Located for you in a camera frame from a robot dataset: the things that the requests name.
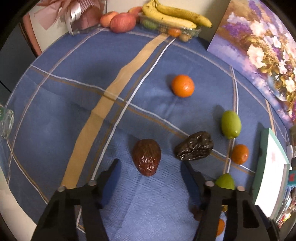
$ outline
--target orange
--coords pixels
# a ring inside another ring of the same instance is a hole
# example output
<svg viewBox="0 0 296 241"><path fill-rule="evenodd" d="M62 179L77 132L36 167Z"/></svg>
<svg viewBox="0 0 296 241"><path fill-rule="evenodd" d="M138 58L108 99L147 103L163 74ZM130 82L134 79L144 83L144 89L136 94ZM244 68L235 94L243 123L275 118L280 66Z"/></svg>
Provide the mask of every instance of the orange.
<svg viewBox="0 0 296 241"><path fill-rule="evenodd" d="M219 235L221 235L223 233L224 228L225 228L225 222L223 221L223 219L219 219L216 237L218 237Z"/></svg>
<svg viewBox="0 0 296 241"><path fill-rule="evenodd" d="M249 149L246 145L238 144L232 150L231 160L238 164L244 164L249 157Z"/></svg>
<svg viewBox="0 0 296 241"><path fill-rule="evenodd" d="M172 90L175 95L186 98L193 94L194 83L187 75L177 75L172 81Z"/></svg>
<svg viewBox="0 0 296 241"><path fill-rule="evenodd" d="M181 33L182 33L182 31L177 28L170 28L168 30L168 34L175 37L175 38L178 38L181 35Z"/></svg>

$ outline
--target dried plum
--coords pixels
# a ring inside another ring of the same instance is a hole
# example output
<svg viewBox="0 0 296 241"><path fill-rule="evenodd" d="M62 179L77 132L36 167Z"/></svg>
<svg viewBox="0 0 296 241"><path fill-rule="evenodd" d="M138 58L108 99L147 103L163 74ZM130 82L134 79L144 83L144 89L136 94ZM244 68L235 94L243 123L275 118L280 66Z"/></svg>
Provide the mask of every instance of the dried plum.
<svg viewBox="0 0 296 241"><path fill-rule="evenodd" d="M161 149L152 139L138 141L132 151L133 162L139 172L147 177L156 173L160 159Z"/></svg>
<svg viewBox="0 0 296 241"><path fill-rule="evenodd" d="M189 136L185 141L177 145L174 153L181 161L192 161L207 157L214 148L214 142L210 133L200 131Z"/></svg>

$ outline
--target fabric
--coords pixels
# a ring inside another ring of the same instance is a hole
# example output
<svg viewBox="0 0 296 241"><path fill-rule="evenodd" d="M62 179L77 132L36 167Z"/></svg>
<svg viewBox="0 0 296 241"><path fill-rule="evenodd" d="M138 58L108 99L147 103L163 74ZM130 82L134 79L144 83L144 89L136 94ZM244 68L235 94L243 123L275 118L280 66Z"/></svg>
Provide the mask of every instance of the fabric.
<svg viewBox="0 0 296 241"><path fill-rule="evenodd" d="M109 239L192 240L198 222L189 206L196 201L173 149L190 134L211 133L212 154L191 164L207 180L217 179L231 147L220 131L225 110L238 110L242 131L236 143L250 151L243 166L231 164L230 174L236 185L250 190L261 130L272 128L283 147L288 134L260 92L208 53L207 45L198 38L181 43L136 27L125 34L103 29L65 35L48 48L10 97L7 107L15 112L15 123L0 144L9 187L30 218L38 222L62 183L83 186L118 158L119 181L101 211ZM172 93L177 74L193 79L191 97ZM141 175L131 158L140 139L154 139L162 150L152 177ZM78 229L85 240L81 220Z"/></svg>

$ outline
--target plaid tablecloth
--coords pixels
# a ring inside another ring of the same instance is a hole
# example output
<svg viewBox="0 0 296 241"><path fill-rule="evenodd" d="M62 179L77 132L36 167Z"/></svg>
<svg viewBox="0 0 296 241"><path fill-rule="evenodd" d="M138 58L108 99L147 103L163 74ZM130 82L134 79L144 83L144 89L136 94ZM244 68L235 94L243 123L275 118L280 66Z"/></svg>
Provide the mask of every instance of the plaid tablecloth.
<svg viewBox="0 0 296 241"><path fill-rule="evenodd" d="M212 154L191 163L207 179L218 178L230 152L220 118L237 108L242 131L236 143L247 145L250 157L243 166L232 163L230 174L250 190L261 130L272 128L283 147L288 135L260 92L208 53L207 44L181 43L140 28L125 34L100 29L65 35L47 49L8 101L15 123L0 145L2 168L22 209L38 222L60 185L82 186L119 158L119 183L101 212L110 240L192 240L198 222L173 148L190 134L210 132ZM193 79L191 97L172 93L177 74ZM162 158L157 173L145 177L131 149L149 138L159 143ZM83 239L81 221L78 229Z"/></svg>

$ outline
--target banana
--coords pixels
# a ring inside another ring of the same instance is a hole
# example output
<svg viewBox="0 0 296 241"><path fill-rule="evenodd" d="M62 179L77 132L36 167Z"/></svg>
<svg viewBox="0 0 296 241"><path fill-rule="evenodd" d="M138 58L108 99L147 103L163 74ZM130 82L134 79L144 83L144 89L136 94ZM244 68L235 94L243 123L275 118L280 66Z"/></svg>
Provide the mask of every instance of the banana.
<svg viewBox="0 0 296 241"><path fill-rule="evenodd" d="M143 12L147 17L149 17L159 23L167 24L172 27L185 27L185 28L196 28L197 27L196 24L194 24L191 21L181 19L181 18L171 17L171 16L162 14L161 12L157 11L156 6L155 6L155 0L151 0L148 3L144 4Z"/></svg>
<svg viewBox="0 0 296 241"><path fill-rule="evenodd" d="M166 14L172 17L187 19L189 21L192 21L196 25L203 25L208 28L212 27L211 21L205 16L202 16L200 14L197 14L185 9L162 5L159 3L158 0L155 0L155 3L156 3L156 9L163 14Z"/></svg>

